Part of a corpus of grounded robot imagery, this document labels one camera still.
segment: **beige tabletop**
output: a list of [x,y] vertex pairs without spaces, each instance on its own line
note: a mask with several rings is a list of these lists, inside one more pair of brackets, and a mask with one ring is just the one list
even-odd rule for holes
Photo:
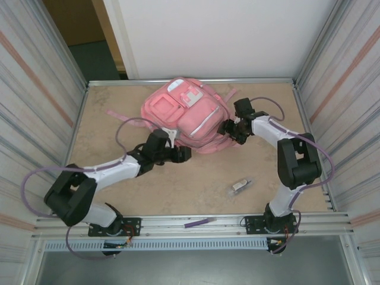
[[[232,88],[238,93],[229,102],[243,97],[267,96],[279,102],[286,114],[282,123],[296,132],[303,132],[302,122],[290,84],[214,84],[224,97]],[[71,161],[79,166],[92,166],[122,155],[115,143],[119,119],[106,111],[139,116],[143,101],[160,86],[91,87],[85,104]],[[280,111],[270,102],[253,102],[256,111],[264,110],[280,116]],[[128,150],[144,143],[148,129],[126,125],[121,131],[121,141]],[[247,176],[254,184],[231,198],[228,187]],[[95,200],[108,202],[123,215],[168,214],[240,214],[261,213],[275,196],[277,176],[277,151],[260,137],[250,137],[241,147],[225,149],[214,154],[193,152],[186,163],[165,163],[134,179],[111,185],[96,194]],[[294,208],[301,211],[327,211],[321,188],[305,191]]]

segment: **white panel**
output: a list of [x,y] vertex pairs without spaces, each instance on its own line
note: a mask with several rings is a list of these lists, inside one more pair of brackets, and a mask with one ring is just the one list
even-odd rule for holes
[[104,0],[130,79],[294,77],[335,0]]

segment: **metal frame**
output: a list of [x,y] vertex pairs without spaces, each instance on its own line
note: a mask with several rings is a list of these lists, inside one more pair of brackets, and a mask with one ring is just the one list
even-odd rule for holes
[[[92,86],[143,86],[157,85],[168,82],[169,80],[129,80],[129,81],[90,81],[89,87]],[[297,102],[299,113],[302,118],[303,125],[307,131],[311,131],[309,121],[306,117],[305,110],[300,100],[299,92],[296,90],[291,78],[221,78],[221,79],[203,79],[205,83],[214,84],[233,84],[233,83],[290,83],[293,86],[293,94]],[[77,136],[80,120],[83,115],[84,106],[88,92],[86,93],[78,120],[73,132],[73,139],[70,143],[66,162],[71,155],[72,148]],[[328,195],[329,188],[324,188],[324,195]],[[333,197],[327,198],[328,205],[333,208]],[[276,237],[279,235],[255,235],[248,236],[245,229],[239,226],[239,222],[243,216],[252,214],[231,214],[231,215],[191,215],[191,216],[142,216],[141,234],[134,239],[144,243],[147,241],[163,241],[163,240],[246,240],[247,238],[260,239],[267,237]],[[199,227],[184,229],[183,224],[189,220],[200,220],[206,217],[216,217],[217,221],[212,224],[205,224]],[[21,284],[34,284],[37,280],[39,268],[42,264],[43,254],[47,245],[62,243],[67,232],[66,225],[60,220],[40,218],[37,220],[36,231],[31,239],[30,262],[24,280]],[[98,237],[88,237],[88,225],[80,223],[74,226],[70,232],[69,239],[73,243],[88,243],[95,241],[104,241]],[[353,229],[350,224],[347,213],[344,212],[321,212],[321,213],[303,213],[300,232],[297,236],[326,236],[338,235],[342,241],[343,250],[349,265],[355,285],[369,285],[366,280],[363,269],[363,261],[357,256],[354,250]],[[107,240],[120,240],[117,237],[108,237]]]

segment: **purple cable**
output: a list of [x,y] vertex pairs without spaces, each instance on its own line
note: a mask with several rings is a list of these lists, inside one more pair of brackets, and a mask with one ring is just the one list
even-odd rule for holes
[[[117,166],[119,164],[121,164],[126,156],[127,156],[127,150],[125,148],[125,146],[119,141],[119,133],[120,133],[120,130],[121,128],[126,124],[128,123],[129,121],[133,121],[133,120],[141,120],[141,121],[147,121],[149,123],[151,123],[153,126],[155,126],[157,129],[160,129],[160,127],[152,122],[151,120],[148,120],[148,119],[144,119],[144,118],[139,118],[139,117],[136,117],[136,118],[129,118],[128,120],[125,120],[124,122],[121,123],[121,125],[119,126],[118,130],[116,131],[116,134],[115,134],[115,141],[116,143],[123,149],[123,157],[118,161],[118,162],[115,162],[113,164],[110,164],[110,165],[107,165],[107,166],[103,166],[103,167],[100,167],[100,168],[97,168],[97,169],[81,169],[81,168],[70,168],[70,167],[59,167],[59,166],[48,166],[48,167],[43,167],[43,168],[39,168],[39,169],[36,169],[36,170],[33,170],[31,172],[29,172],[28,174],[25,175],[22,183],[21,183],[21,186],[20,186],[20,194],[21,194],[21,199],[25,205],[25,207],[28,208],[29,211],[31,211],[33,214],[37,215],[37,216],[40,216],[40,217],[45,217],[45,218],[57,218],[56,216],[53,216],[53,215],[47,215],[43,212],[40,212],[40,211],[37,211],[35,210],[28,202],[27,198],[26,198],[26,193],[25,193],[25,184],[26,182],[28,181],[28,179],[38,173],[38,172],[41,172],[41,171],[50,171],[50,170],[53,170],[53,171],[70,171],[70,172],[94,172],[94,171],[101,171],[101,170],[105,170],[105,169],[109,169],[111,167],[114,167],[114,166]],[[86,256],[82,256],[78,253],[76,253],[75,251],[72,250],[72,248],[70,247],[70,244],[69,244],[69,232],[71,230],[71,227],[69,227],[67,229],[67,232],[66,232],[66,246],[68,248],[68,250],[74,254],[76,257],[79,257],[79,258],[82,258],[82,259],[87,259],[87,260],[103,260],[103,259],[108,259],[110,257],[112,257],[111,255],[110,256],[101,256],[101,257],[86,257]]]
[[313,188],[313,187],[317,187],[317,186],[322,186],[323,184],[326,184],[326,183],[328,183],[329,181],[331,181],[331,179],[332,179],[332,178],[334,177],[334,175],[335,175],[335,165],[334,165],[334,162],[333,162],[332,158],[329,156],[329,154],[328,154],[328,153],[327,153],[327,152],[326,152],[326,151],[325,151],[325,150],[324,150],[319,144],[317,144],[317,143],[315,143],[315,142],[313,142],[313,141],[311,141],[311,140],[309,140],[309,139],[307,139],[307,138],[304,138],[304,137],[302,137],[302,136],[300,136],[300,135],[298,135],[298,134],[295,134],[294,132],[288,132],[288,131],[286,131],[286,129],[284,129],[284,128],[278,126],[278,125],[276,125],[276,124],[272,121],[272,119],[275,119],[275,120],[280,121],[280,122],[283,121],[283,120],[285,120],[285,112],[284,112],[283,108],[280,106],[280,104],[278,104],[278,103],[277,103],[276,101],[274,101],[273,99],[266,98],[266,97],[256,97],[256,98],[250,99],[250,102],[252,102],[252,101],[254,101],[254,100],[257,100],[257,99],[268,100],[268,101],[274,103],[274,104],[280,109],[281,114],[282,114],[283,117],[282,117],[281,119],[279,119],[279,118],[277,118],[277,117],[275,117],[275,116],[270,116],[269,119],[268,119],[268,121],[269,121],[269,124],[270,124],[271,126],[275,127],[276,129],[278,129],[278,130],[281,131],[281,132],[284,132],[285,134],[289,134],[289,135],[291,135],[291,136],[293,136],[293,137],[295,137],[295,138],[298,138],[298,139],[300,139],[300,140],[302,140],[302,141],[304,141],[304,142],[306,142],[306,143],[312,145],[313,147],[315,147],[317,150],[319,150],[319,151],[320,151],[320,152],[321,152],[321,153],[327,158],[328,162],[329,162],[330,165],[331,165],[331,173],[330,173],[329,177],[327,177],[326,180],[321,181],[321,182],[318,182],[318,183],[316,183],[316,184],[306,185],[306,186],[302,187],[301,189],[299,189],[299,191],[296,193],[296,195],[294,195],[293,199],[290,201],[290,203],[289,203],[289,209],[290,209],[292,212],[294,212],[294,213],[298,213],[298,215],[299,215],[298,223],[297,223],[297,225],[296,225],[296,228],[294,229],[293,234],[292,234],[292,235],[286,240],[286,242],[285,242],[283,245],[281,245],[279,248],[277,248],[276,250],[272,251],[272,254],[275,254],[276,252],[278,252],[278,251],[280,251],[281,249],[283,249],[283,248],[284,248],[284,247],[285,247],[285,246],[286,246],[286,245],[287,245],[287,244],[288,244],[288,243],[294,238],[296,232],[298,231],[299,225],[301,224],[301,212],[300,212],[299,210],[293,210],[293,209],[292,209],[292,206],[293,206],[293,204],[296,202],[296,200],[298,199],[299,195],[300,195],[304,190],[306,190],[306,189]]

